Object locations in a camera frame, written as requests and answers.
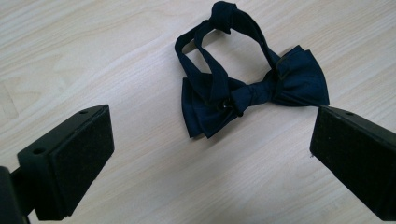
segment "wood grain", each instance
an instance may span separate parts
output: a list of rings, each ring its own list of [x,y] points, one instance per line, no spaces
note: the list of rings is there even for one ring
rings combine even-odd
[[[214,2],[3,2],[0,164],[16,169],[16,154],[38,137],[109,104],[116,151],[62,223],[381,222],[311,157],[314,107],[257,105],[213,138],[189,139],[174,44]],[[312,50],[332,106],[396,132],[395,1],[236,4],[278,54]],[[269,69],[237,32],[214,32],[205,47],[247,83]],[[196,51],[189,57],[207,69]]]

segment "navy blue bow tie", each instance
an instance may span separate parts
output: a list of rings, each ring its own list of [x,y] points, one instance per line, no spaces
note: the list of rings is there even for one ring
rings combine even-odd
[[[247,85],[228,77],[224,68],[202,48],[204,36],[214,29],[227,34],[234,29],[259,43],[271,66],[263,81]],[[202,73],[182,53],[182,48],[192,40],[212,74]],[[297,46],[280,58],[268,48],[257,23],[235,4],[217,2],[208,21],[177,39],[175,51],[187,75],[183,78],[181,102],[190,137],[200,133],[211,137],[231,120],[241,117],[251,105],[266,102],[286,106],[329,104],[326,80],[312,53]]]

